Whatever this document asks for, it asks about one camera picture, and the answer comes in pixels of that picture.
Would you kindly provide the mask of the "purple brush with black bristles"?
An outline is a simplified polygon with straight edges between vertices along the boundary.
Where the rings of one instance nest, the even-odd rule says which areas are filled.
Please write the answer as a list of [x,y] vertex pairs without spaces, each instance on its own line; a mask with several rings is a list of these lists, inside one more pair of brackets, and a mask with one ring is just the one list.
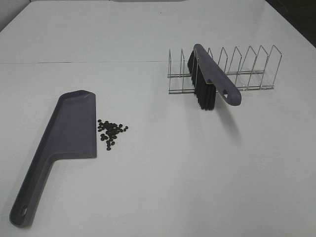
[[194,95],[203,110],[213,110],[216,94],[232,106],[241,104],[241,93],[201,44],[195,44],[188,60]]

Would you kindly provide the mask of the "purple plastic dustpan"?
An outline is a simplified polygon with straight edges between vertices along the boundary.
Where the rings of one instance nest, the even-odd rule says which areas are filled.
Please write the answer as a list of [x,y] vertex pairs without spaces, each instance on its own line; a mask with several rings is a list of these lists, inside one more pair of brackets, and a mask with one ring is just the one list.
[[11,224],[32,224],[56,161],[96,157],[96,95],[86,90],[61,95],[10,211]]

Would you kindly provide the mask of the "pile of coffee beans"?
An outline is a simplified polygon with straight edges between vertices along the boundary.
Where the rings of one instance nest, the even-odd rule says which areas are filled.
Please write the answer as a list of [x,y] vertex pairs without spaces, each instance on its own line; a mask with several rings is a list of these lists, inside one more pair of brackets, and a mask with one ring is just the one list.
[[129,126],[122,123],[114,123],[108,120],[97,120],[97,132],[100,133],[100,141],[105,142],[106,150],[110,151],[116,144],[118,135],[129,130]]

